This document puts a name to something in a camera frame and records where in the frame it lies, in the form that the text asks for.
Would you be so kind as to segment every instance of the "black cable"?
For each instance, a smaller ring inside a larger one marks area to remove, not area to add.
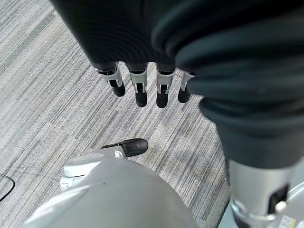
[[[11,191],[13,191],[13,189],[15,187],[15,181],[11,177],[8,177],[4,174],[0,173],[0,176],[4,177],[6,179],[9,179],[13,183],[13,186],[10,188],[10,190],[0,199],[0,202],[2,202],[11,193]]]

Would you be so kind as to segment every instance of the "gray carpet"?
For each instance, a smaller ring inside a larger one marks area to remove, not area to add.
[[[177,70],[169,105],[159,109],[149,64],[148,105],[139,108],[123,63],[120,69],[123,98],[90,66],[48,1],[0,1],[0,172],[16,181],[0,203],[0,227],[18,227],[58,194],[69,159],[134,137],[150,147],[133,160],[164,178],[200,227],[217,226],[229,189],[216,128],[199,112],[200,98],[178,102]],[[9,186],[2,180],[0,195]]]

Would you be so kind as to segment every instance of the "black fabric covering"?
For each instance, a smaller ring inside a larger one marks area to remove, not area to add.
[[[175,64],[226,159],[294,164],[304,148],[304,1],[51,0],[92,65]]]

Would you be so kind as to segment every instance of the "black fingertip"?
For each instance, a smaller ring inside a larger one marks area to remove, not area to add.
[[[148,103],[147,93],[135,93],[135,99],[138,107],[145,107]]]
[[[124,84],[121,87],[112,87],[112,89],[116,96],[123,96],[125,94]]]
[[[185,90],[182,90],[180,88],[180,91],[179,91],[179,95],[178,95],[178,100],[180,103],[186,103],[187,101],[189,101],[190,99],[190,93],[186,87]]]
[[[124,140],[119,145],[127,158],[145,153],[148,149],[148,142],[141,138]]]
[[[165,93],[157,93],[156,104],[159,108],[164,108],[168,103],[168,94]]]

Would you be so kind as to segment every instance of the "robotic finger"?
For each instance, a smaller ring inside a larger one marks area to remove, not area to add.
[[[125,94],[125,87],[120,74],[118,63],[101,64],[99,68],[95,68],[101,74],[103,79],[108,83],[116,96],[123,96]]]
[[[138,107],[145,107],[147,105],[147,63],[130,64],[125,63],[129,69],[132,85],[135,90],[135,99]]]
[[[181,78],[181,87],[178,95],[178,100],[180,103],[186,103],[190,99],[190,92],[187,88],[187,82],[194,77],[193,72],[183,71]]]
[[[168,103],[169,89],[172,84],[175,66],[166,64],[156,64],[156,104],[159,108],[164,108]]]

